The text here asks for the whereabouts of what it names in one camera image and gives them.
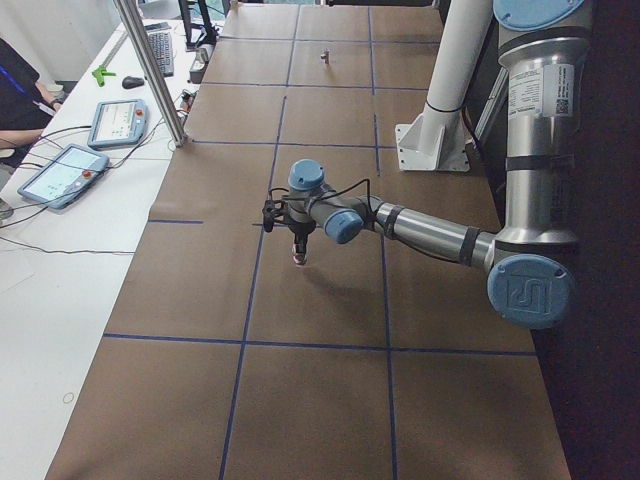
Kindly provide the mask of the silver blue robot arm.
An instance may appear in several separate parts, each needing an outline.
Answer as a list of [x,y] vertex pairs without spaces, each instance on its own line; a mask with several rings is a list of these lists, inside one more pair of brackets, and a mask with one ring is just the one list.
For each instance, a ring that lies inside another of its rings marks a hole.
[[580,82],[590,44],[590,1],[454,1],[423,111],[396,128],[404,171],[466,169],[464,99],[491,23],[499,30],[495,88],[507,101],[506,217],[491,234],[383,201],[336,192],[323,167],[302,159],[276,213],[293,232],[295,263],[321,229],[344,244],[362,230],[444,261],[487,272],[493,308],[531,329],[569,315],[575,280],[569,259],[578,241],[567,224],[572,138],[579,124]]

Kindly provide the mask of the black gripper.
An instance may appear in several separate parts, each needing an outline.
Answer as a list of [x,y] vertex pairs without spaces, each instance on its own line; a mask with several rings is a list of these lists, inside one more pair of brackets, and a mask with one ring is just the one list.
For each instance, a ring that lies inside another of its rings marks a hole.
[[305,257],[306,244],[308,236],[315,230],[315,222],[298,222],[291,219],[288,222],[289,230],[294,234],[294,244],[292,247],[292,254],[294,257]]

